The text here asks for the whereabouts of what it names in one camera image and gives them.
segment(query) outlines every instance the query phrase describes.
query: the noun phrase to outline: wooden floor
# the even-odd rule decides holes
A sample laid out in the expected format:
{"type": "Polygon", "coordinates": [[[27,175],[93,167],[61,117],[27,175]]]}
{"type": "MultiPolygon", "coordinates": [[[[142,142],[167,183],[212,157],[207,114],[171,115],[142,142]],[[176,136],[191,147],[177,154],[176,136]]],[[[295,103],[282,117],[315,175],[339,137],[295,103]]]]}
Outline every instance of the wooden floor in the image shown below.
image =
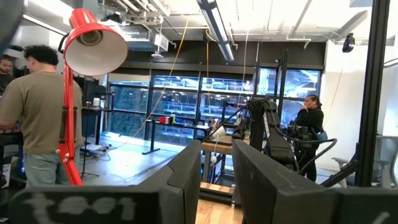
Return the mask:
{"type": "MultiPolygon", "coordinates": [[[[216,184],[201,183],[201,188],[233,193],[233,189],[216,184]]],[[[199,200],[196,224],[242,224],[243,213],[232,205],[199,200]]]]}

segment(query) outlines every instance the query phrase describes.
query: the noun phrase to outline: window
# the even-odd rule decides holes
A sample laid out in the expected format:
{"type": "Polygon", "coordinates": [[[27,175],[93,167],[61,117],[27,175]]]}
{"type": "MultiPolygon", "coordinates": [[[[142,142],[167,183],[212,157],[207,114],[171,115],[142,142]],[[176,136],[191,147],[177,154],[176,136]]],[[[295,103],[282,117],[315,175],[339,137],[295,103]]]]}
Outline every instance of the window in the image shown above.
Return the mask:
{"type": "MultiPolygon", "coordinates": [[[[159,116],[152,116],[152,119],[158,119],[159,116]]],[[[176,118],[175,122],[178,124],[192,124],[192,121],[176,118]]],[[[187,146],[193,141],[193,129],[172,127],[166,125],[156,124],[155,141],[169,144],[177,144],[187,146]]],[[[152,124],[149,125],[149,139],[152,137],[152,124]]]]}
{"type": "Polygon", "coordinates": [[[297,113],[301,110],[303,104],[303,101],[284,100],[280,124],[287,127],[287,125],[289,125],[291,121],[294,121],[297,117],[297,113]]]}
{"type": "Polygon", "coordinates": [[[225,78],[203,78],[202,91],[253,94],[253,81],[225,78]]]}
{"type": "Polygon", "coordinates": [[[199,77],[156,75],[154,77],[154,87],[167,87],[181,90],[198,90],[199,77]]]}
{"type": "Polygon", "coordinates": [[[154,90],[151,111],[155,108],[154,114],[174,114],[185,118],[195,118],[196,103],[197,93],[154,90]]]}
{"type": "MultiPolygon", "coordinates": [[[[109,131],[124,136],[133,137],[145,121],[144,114],[132,114],[123,112],[113,112],[108,114],[109,131]]],[[[142,128],[135,138],[144,138],[144,128],[142,128]]]]}
{"type": "Polygon", "coordinates": [[[111,86],[114,92],[114,109],[134,112],[146,112],[148,89],[111,86]]]}
{"type": "Polygon", "coordinates": [[[131,85],[131,86],[149,86],[149,81],[112,81],[112,84],[131,85]]]}
{"type": "MultiPolygon", "coordinates": [[[[284,96],[291,98],[305,98],[310,94],[317,94],[318,70],[287,70],[284,96]]],[[[260,69],[260,79],[257,89],[258,95],[273,95],[275,87],[276,69],[260,69]]]]}
{"type": "MultiPolygon", "coordinates": [[[[202,93],[200,95],[200,118],[206,121],[218,118],[221,120],[223,115],[223,102],[245,105],[248,100],[246,96],[219,95],[212,93],[202,93]]],[[[225,119],[229,118],[238,110],[238,107],[227,106],[225,109],[225,119]]],[[[229,120],[231,123],[236,122],[236,116],[229,120]]]]}

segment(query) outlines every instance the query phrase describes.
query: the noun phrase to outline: desk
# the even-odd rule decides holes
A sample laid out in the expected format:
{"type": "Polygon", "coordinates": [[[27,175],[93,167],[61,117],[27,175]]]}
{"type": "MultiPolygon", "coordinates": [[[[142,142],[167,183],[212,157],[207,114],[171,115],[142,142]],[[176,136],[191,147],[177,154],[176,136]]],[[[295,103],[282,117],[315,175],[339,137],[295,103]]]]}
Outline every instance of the desk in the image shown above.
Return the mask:
{"type": "Polygon", "coordinates": [[[210,130],[209,126],[198,125],[198,124],[166,124],[166,123],[160,123],[159,121],[156,121],[154,119],[148,119],[148,120],[146,120],[146,122],[152,123],[152,131],[151,131],[151,137],[150,137],[150,150],[147,152],[143,152],[142,155],[147,155],[149,153],[160,150],[160,149],[154,149],[155,148],[155,127],[157,124],[163,125],[163,126],[176,127],[176,128],[188,128],[188,129],[194,129],[194,130],[201,130],[205,133],[205,137],[207,137],[208,132],[210,130]]]}
{"type": "MultiPolygon", "coordinates": [[[[250,144],[250,140],[243,140],[246,144],[250,144]]],[[[212,139],[211,142],[203,142],[201,144],[201,149],[205,152],[205,166],[203,169],[202,181],[208,182],[207,178],[210,169],[210,158],[211,153],[216,152],[222,154],[221,158],[221,175],[224,172],[225,158],[226,155],[232,155],[232,137],[231,136],[221,136],[216,139],[212,139]]]]}

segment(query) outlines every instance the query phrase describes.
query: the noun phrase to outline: ceiling light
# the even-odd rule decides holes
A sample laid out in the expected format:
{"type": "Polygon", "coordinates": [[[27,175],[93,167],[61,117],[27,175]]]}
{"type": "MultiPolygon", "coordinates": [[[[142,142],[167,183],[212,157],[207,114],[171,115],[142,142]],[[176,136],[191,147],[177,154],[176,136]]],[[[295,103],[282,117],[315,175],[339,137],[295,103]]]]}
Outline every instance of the ceiling light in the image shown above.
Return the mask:
{"type": "Polygon", "coordinates": [[[27,0],[26,6],[32,2],[41,8],[52,12],[55,15],[62,16],[63,23],[69,25],[69,17],[72,14],[73,8],[62,2],[61,0],[27,0]]]}
{"type": "Polygon", "coordinates": [[[231,46],[229,45],[217,2],[215,0],[197,0],[197,2],[225,60],[227,62],[233,62],[234,56],[232,54],[231,46]]]}
{"type": "Polygon", "coordinates": [[[49,24],[47,24],[47,23],[45,23],[45,22],[43,22],[43,21],[41,21],[39,19],[36,19],[36,18],[34,18],[32,16],[29,16],[27,14],[22,15],[22,17],[24,19],[26,19],[27,21],[29,21],[29,22],[33,22],[34,24],[36,24],[38,26],[44,27],[44,28],[46,28],[48,30],[51,30],[53,32],[56,32],[56,33],[58,33],[60,35],[66,35],[67,34],[65,31],[60,30],[60,29],[58,29],[58,28],[56,28],[54,26],[51,26],[51,25],[49,25],[49,24]]]}

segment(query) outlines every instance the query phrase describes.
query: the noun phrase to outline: bag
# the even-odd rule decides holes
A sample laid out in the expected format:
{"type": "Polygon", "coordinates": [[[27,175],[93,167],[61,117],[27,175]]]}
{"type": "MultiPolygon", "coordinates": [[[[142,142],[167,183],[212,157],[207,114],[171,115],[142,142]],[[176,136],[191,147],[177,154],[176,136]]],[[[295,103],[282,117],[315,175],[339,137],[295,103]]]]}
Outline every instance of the bag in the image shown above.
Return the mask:
{"type": "Polygon", "coordinates": [[[326,133],[325,130],[322,129],[320,133],[316,133],[314,128],[311,128],[311,129],[312,129],[313,133],[315,134],[315,136],[317,137],[317,140],[326,141],[329,139],[328,134],[326,133]]]}

